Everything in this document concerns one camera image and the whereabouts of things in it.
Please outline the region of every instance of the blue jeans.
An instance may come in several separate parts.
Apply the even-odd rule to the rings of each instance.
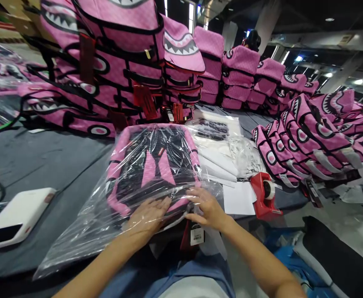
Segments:
[[[210,277],[235,298],[230,269],[220,254],[205,256],[199,251],[193,260],[180,261],[176,245],[168,245],[158,260],[146,245],[114,276],[100,298],[157,298],[188,276]]]

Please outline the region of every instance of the gray tablecloth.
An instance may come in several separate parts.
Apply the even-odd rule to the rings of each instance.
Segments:
[[[221,115],[238,117],[244,135],[271,118],[253,113],[202,107]],[[31,234],[22,243],[0,249],[0,277],[38,267],[52,243],[75,220],[106,170],[113,147],[111,141],[94,140],[63,132],[29,133],[25,128],[0,133],[0,183],[6,187],[5,201],[25,190],[52,187],[59,190]],[[296,209],[307,199],[297,190],[276,189],[278,208]]]

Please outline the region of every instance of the black strap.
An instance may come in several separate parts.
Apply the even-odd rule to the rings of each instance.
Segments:
[[[127,70],[127,69],[124,69],[124,77],[127,79],[134,80],[137,83],[151,85],[151,86],[162,86],[162,83],[163,83],[163,80],[161,80],[161,79],[144,77],[140,74],[137,74],[137,73]]]

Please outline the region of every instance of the shark mouth design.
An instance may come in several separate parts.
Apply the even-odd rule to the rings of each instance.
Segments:
[[[337,127],[337,130],[339,132],[345,132],[347,129],[349,129],[352,126],[352,124],[343,124]]]
[[[281,115],[282,122],[284,123],[284,126],[286,127],[286,118],[288,117],[288,111],[284,111]]]
[[[56,101],[53,100],[53,98],[47,98],[47,99],[30,99],[28,100],[29,105],[32,107],[32,109],[37,112],[38,114],[42,114],[42,115],[47,115],[47,114],[51,114],[57,110],[60,109],[74,109],[77,110],[76,108],[72,108],[60,103],[57,103]]]
[[[301,99],[300,97],[294,99],[294,102],[291,105],[295,117],[297,117],[297,113],[299,112],[300,99]]]
[[[284,89],[281,88],[275,88],[275,93],[277,94],[277,96],[281,97],[281,98],[285,98],[286,97],[286,93]]]
[[[130,9],[140,6],[143,3],[147,2],[148,0],[109,0],[109,1],[119,7]]]
[[[87,27],[77,20],[75,12],[66,6],[42,0],[41,15],[48,24],[56,29],[73,34],[81,32],[92,36]]]
[[[284,78],[285,80],[287,80],[289,83],[297,83],[299,81],[298,78],[296,78],[296,75],[288,75],[288,74],[284,74]]]
[[[322,109],[327,114],[342,114],[343,106],[338,104],[338,100],[343,97],[344,92],[330,93],[325,96],[322,102]]]
[[[164,33],[165,51],[173,55],[188,56],[198,52],[198,47],[190,33],[185,34],[181,39],[173,39],[168,32]]]
[[[255,128],[255,130],[253,131],[253,139],[255,140],[255,143],[256,143],[256,145],[257,145],[257,130],[258,130],[258,128]]]
[[[29,79],[26,78],[26,76],[24,74],[22,74],[20,69],[16,65],[13,65],[13,64],[0,63],[0,75],[3,77],[6,77],[9,75],[16,79],[22,80],[22,81],[29,81]]]

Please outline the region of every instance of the red hang tag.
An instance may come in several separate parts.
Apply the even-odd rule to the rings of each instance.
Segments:
[[[181,103],[173,103],[173,117],[175,123],[183,122],[183,105]]]
[[[90,36],[80,33],[80,54],[79,54],[79,68],[81,81],[94,85],[93,81],[93,63],[95,62],[95,43],[96,40]]]
[[[154,105],[153,96],[147,86],[133,86],[133,100],[135,106],[139,106],[143,109],[147,120],[157,118],[157,110]]]
[[[125,127],[129,126],[128,121],[123,113],[109,110],[107,113],[107,118],[111,120],[116,131],[121,131]]]

